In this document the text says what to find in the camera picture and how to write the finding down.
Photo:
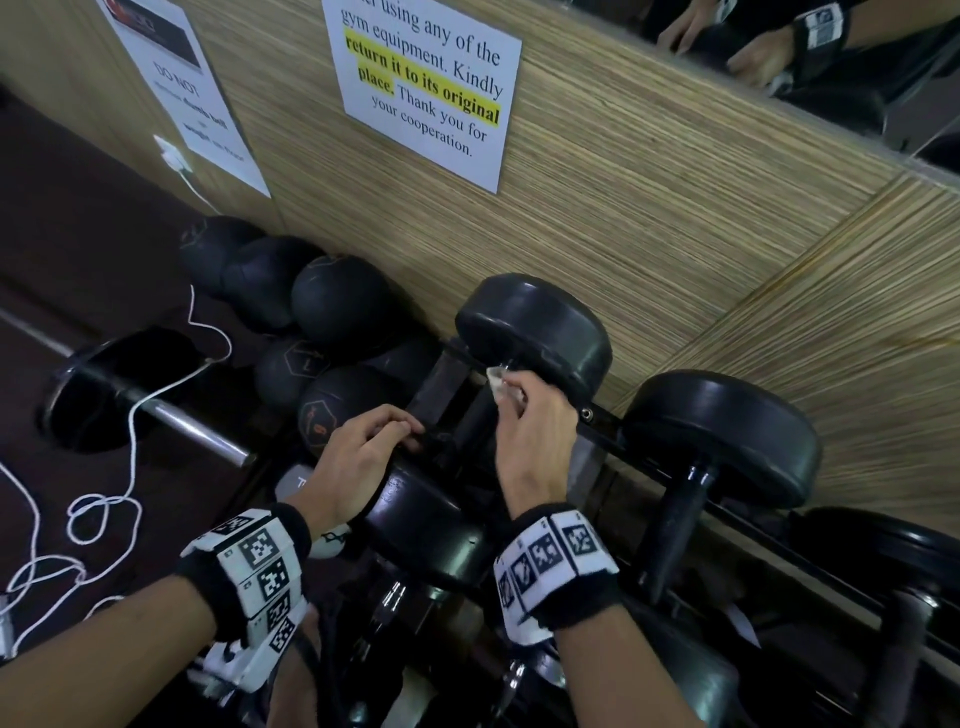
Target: wristband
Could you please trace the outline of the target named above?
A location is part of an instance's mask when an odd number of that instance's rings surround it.
[[[839,3],[798,15],[793,27],[793,77],[808,84],[836,61],[850,34],[850,15]]]
[[[301,599],[300,561],[310,531],[286,503],[252,508],[192,541],[175,573],[190,581],[213,612],[219,642],[272,641]]]
[[[532,509],[493,562],[510,639],[534,644],[619,603],[619,568],[593,526],[567,503]]]

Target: left hand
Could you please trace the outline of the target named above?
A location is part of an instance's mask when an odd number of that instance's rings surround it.
[[[738,81],[763,88],[793,59],[793,28],[786,26],[755,37],[727,61],[727,67]]]
[[[333,430],[313,474],[287,498],[310,526],[314,541],[364,509],[383,480],[394,448],[400,443],[417,448],[411,433],[423,434],[423,425],[391,404],[381,404]]]

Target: paper sign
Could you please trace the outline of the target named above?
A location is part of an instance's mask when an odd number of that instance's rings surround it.
[[[496,192],[520,41],[433,0],[324,0],[344,109]]]
[[[187,147],[270,197],[186,13],[166,0],[96,0]]]

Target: wall outlet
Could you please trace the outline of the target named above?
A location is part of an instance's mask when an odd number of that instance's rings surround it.
[[[154,134],[154,139],[160,148],[160,156],[170,169],[174,172],[193,172],[183,152],[161,136]]]

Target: hand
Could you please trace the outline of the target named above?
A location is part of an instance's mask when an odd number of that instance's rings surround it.
[[[727,67],[738,81],[764,88],[793,58],[793,28],[787,26],[755,37],[727,61]]]
[[[657,47],[672,51],[679,39],[677,53],[686,53],[697,36],[716,22],[717,5],[717,0],[690,0],[684,13],[657,36]]]
[[[364,509],[383,480],[394,448],[403,443],[410,450],[417,449],[411,433],[423,434],[423,425],[390,404],[381,404],[333,430],[313,474],[287,498],[306,519],[314,541]]]
[[[566,500],[579,418],[564,393],[533,372],[508,372],[503,379],[527,396],[522,412],[513,397],[501,396],[496,403],[496,474],[516,518],[538,505]]]

